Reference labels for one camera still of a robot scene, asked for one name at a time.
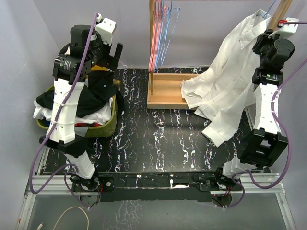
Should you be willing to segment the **white shirt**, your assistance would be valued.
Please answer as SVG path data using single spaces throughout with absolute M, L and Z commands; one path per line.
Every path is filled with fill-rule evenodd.
M 255 103 L 252 76 L 260 58 L 252 48 L 265 32 L 270 15 L 257 10 L 223 40 L 216 57 L 202 74 L 181 83 L 181 95 L 195 114 L 210 120 L 202 131 L 216 147 L 238 130 L 245 107 Z

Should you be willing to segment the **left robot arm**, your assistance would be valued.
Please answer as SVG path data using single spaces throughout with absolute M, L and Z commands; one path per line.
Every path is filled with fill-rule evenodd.
M 73 26 L 71 42 L 54 62 L 52 117 L 41 143 L 64 153 L 76 171 L 73 182 L 83 185 L 88 191 L 98 188 L 99 179 L 94 176 L 95 167 L 86 152 L 86 138 L 75 134 L 77 105 L 85 77 L 92 67 L 117 69 L 123 44 L 118 43 L 115 54 L 110 54 L 115 30 L 116 23 L 108 18 L 91 26 Z

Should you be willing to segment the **blue wire hanger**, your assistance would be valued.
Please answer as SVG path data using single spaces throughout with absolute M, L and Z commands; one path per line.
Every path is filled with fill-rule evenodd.
M 261 16 L 263 19 L 266 19 L 269 15 L 271 8 L 274 6 L 277 0 L 273 0 L 271 5 L 268 7 L 267 11 L 264 14 L 258 13 L 256 16 Z

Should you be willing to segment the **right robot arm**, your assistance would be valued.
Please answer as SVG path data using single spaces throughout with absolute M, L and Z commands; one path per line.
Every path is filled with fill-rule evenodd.
M 246 136 L 238 156 L 216 170 L 214 186 L 219 190 L 230 190 L 241 174 L 252 169 L 271 167 L 289 143 L 275 119 L 278 114 L 278 88 L 283 82 L 282 68 L 295 51 L 294 44 L 289 40 L 293 34 L 282 27 L 276 31 L 267 29 L 258 36 L 252 48 L 260 57 L 260 65 L 252 77 L 256 99 L 254 128 Z

